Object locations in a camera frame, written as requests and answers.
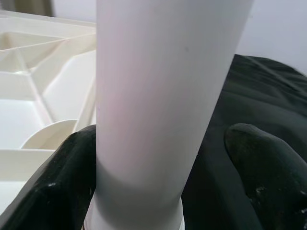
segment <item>white plastic tray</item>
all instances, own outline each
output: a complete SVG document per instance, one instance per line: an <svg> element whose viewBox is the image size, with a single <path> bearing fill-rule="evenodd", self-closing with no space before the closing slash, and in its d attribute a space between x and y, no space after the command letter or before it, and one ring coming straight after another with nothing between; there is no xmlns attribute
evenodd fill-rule
<svg viewBox="0 0 307 230"><path fill-rule="evenodd" d="M95 24L0 11L0 213L72 132L95 124Z"/></svg>

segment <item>black fabric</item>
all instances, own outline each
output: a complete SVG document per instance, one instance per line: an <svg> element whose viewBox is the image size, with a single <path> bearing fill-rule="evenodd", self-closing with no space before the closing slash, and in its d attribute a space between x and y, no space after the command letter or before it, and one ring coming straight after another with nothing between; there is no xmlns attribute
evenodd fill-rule
<svg viewBox="0 0 307 230"><path fill-rule="evenodd" d="M236 123L286 141L307 161L307 78L282 63L235 55L182 195L187 230L261 230L223 142Z"/></svg>

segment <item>white cylinder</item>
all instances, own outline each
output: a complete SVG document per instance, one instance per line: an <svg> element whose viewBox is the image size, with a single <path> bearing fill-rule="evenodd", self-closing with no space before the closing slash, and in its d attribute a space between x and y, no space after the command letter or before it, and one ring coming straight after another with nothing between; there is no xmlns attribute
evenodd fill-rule
<svg viewBox="0 0 307 230"><path fill-rule="evenodd" d="M180 196L252 0L98 0L86 230L178 230Z"/></svg>

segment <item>white wall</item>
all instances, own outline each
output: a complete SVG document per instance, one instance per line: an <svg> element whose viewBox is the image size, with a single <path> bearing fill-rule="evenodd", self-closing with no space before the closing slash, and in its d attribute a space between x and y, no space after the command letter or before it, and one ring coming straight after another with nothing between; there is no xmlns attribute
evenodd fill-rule
<svg viewBox="0 0 307 230"><path fill-rule="evenodd" d="M96 21L96 0L52 0L54 16L79 21Z"/></svg>
<svg viewBox="0 0 307 230"><path fill-rule="evenodd" d="M96 20L96 0L53 0L57 17ZM255 0L238 54L275 59L307 75L307 0Z"/></svg>

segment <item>white plastic tube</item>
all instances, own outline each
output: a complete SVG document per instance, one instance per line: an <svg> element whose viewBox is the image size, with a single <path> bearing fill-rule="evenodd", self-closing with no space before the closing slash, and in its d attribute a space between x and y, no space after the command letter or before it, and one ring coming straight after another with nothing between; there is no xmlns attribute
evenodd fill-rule
<svg viewBox="0 0 307 230"><path fill-rule="evenodd" d="M252 0L98 0L87 230L178 230L180 196Z"/></svg>

